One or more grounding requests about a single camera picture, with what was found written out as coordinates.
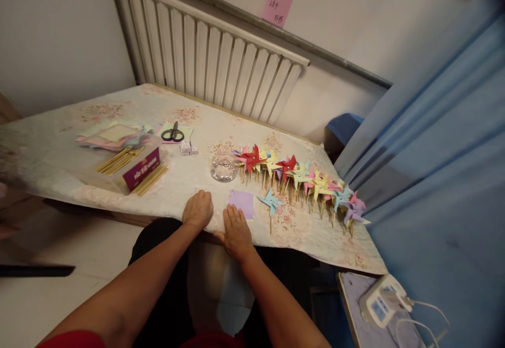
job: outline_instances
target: hand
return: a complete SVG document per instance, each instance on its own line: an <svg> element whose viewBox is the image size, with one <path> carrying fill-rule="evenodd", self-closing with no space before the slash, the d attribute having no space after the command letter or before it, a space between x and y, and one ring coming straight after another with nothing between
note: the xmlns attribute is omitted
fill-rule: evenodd
<svg viewBox="0 0 505 348"><path fill-rule="evenodd" d="M243 264L251 256L251 253L256 252L244 213L241 209L237 210L235 205L228 204L223 211L223 218L226 233L218 231L214 236L221 241L231 257Z"/></svg>
<svg viewBox="0 0 505 348"><path fill-rule="evenodd" d="M209 224L212 214L214 214L214 205L211 194L200 190L188 199L183 212L183 224L195 226L201 231Z"/></svg>

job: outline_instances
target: power strip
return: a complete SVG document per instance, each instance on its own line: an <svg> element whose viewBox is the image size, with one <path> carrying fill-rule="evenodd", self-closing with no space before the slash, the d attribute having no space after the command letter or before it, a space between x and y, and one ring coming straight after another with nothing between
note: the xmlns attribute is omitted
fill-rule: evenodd
<svg viewBox="0 0 505 348"><path fill-rule="evenodd" d="M397 311L412 312L412 302L406 291L391 275L380 278L359 300L361 315L384 329Z"/></svg>

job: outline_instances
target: red packaging label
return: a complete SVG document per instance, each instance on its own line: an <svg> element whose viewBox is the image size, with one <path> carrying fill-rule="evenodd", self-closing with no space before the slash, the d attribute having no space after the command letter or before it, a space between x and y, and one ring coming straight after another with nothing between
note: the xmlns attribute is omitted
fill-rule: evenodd
<svg viewBox="0 0 505 348"><path fill-rule="evenodd" d="M159 165L159 148L147 155L141 162L123 175L126 186L134 190L141 181Z"/></svg>

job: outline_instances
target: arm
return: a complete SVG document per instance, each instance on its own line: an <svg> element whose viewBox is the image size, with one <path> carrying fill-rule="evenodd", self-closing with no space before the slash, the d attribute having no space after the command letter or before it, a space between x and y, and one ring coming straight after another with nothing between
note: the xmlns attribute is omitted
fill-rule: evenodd
<svg viewBox="0 0 505 348"><path fill-rule="evenodd" d="M69 331L87 330L100 335L107 347L131 346L175 265L208 225L213 211L210 193L196 193L188 200L183 225L176 232L79 306L43 341Z"/></svg>
<svg viewBox="0 0 505 348"><path fill-rule="evenodd" d="M330 348L312 319L259 257L242 210L228 205L223 217L226 233L217 232L216 237L228 254L240 262L259 304L272 345Z"/></svg>

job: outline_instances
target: floral tablecloth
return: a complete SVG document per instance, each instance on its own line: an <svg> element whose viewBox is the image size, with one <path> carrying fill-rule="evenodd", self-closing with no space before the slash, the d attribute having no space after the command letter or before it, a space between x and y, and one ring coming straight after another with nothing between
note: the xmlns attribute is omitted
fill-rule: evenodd
<svg viewBox="0 0 505 348"><path fill-rule="evenodd" d="M143 196L122 196L84 185L62 169L49 165L44 158L64 142L73 141L79 132L114 120L156 125L178 121L194 127L191 141L199 149L195 156L181 156L179 146L163 145L161 160L168 172ZM222 209L231 190L251 192L264 197L261 184L241 183L237 177L220 183L210 176L210 163L217 153L229 153L240 146L257 144L277 152L280 159L296 155L312 168L337 173L322 146L278 132L229 114L155 85L144 84L79 104L69 105L33 117L0 126L0 179L42 197L94 208L125 213L181 218L187 199L199 189L212 192L215 213L208 232L224 230ZM281 196L284 207L273 217L270 234L268 208L255 201L254 221L249 223L256 245L290 247L312 257L368 273L387 273L386 266L366 228L356 223L353 238L342 227L333 228L328 213L323 219L316 210L300 202L291 206Z"/></svg>

